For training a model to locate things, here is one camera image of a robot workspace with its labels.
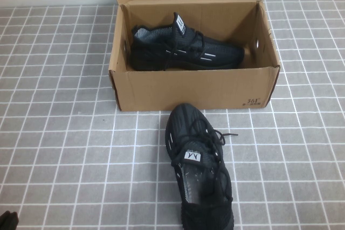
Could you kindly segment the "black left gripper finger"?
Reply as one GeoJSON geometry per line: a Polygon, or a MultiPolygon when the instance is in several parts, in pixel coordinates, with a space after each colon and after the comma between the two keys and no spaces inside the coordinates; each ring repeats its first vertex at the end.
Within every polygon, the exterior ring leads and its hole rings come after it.
{"type": "Polygon", "coordinates": [[[10,215],[10,224],[9,229],[10,230],[16,230],[18,226],[18,207],[17,206],[11,206],[10,207],[11,215],[10,215]]]}
{"type": "Polygon", "coordinates": [[[5,211],[0,217],[1,230],[8,229],[9,219],[10,219],[10,211],[5,211]]]}

